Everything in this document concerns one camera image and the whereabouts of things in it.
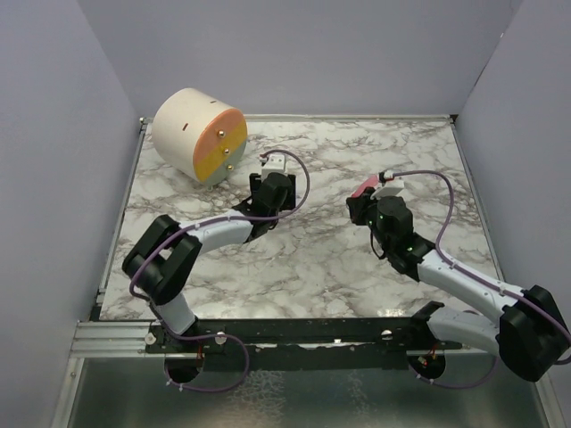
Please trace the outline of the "pink strap keyring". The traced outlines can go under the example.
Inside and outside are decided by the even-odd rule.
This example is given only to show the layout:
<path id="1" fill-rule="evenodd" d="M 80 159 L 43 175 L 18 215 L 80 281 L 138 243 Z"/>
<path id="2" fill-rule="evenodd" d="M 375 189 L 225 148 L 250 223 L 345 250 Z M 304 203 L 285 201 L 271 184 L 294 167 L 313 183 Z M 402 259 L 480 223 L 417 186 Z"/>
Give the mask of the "pink strap keyring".
<path id="1" fill-rule="evenodd" d="M 372 191 L 368 193 L 368 197 L 372 198 L 374 192 L 381 186 L 382 184 L 379 181 L 379 175 L 371 175 L 369 176 L 363 183 L 361 183 L 358 188 L 351 194 L 351 198 L 358 198 L 363 196 L 368 188 L 372 188 Z"/>

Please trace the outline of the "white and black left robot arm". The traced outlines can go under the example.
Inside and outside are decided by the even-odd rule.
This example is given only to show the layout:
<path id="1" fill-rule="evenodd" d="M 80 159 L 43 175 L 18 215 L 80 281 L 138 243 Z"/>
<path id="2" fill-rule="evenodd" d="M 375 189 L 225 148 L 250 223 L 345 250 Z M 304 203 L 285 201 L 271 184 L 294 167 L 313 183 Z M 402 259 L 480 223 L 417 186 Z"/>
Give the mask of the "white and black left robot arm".
<path id="1" fill-rule="evenodd" d="M 292 174 L 252 173 L 251 196 L 226 215 L 191 226 L 160 215 L 130 250 L 121 269 L 168 327 L 166 341 L 174 350 L 188 351 L 196 344 L 197 317 L 182 290 L 198 257 L 227 245 L 249 243 L 273 229 L 280 212 L 295 210 L 295 181 Z"/>

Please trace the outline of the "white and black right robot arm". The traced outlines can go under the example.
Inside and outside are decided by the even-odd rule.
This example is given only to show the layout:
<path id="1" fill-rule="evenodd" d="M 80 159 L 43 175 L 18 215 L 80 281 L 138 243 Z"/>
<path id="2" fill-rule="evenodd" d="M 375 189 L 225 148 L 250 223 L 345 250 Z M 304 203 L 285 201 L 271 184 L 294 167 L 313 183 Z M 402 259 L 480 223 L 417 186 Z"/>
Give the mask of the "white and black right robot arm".
<path id="1" fill-rule="evenodd" d="M 484 276 L 438 251 L 415 232 L 400 196 L 376 197 L 369 187 L 346 200 L 351 222 L 365 226 L 398 273 L 439 288 L 474 309 L 468 314 L 430 303 L 410 326 L 411 341 L 429 349 L 458 342 L 497 356 L 515 375 L 536 382 L 570 347 L 570 333 L 552 294 L 535 285 L 522 289 Z"/>

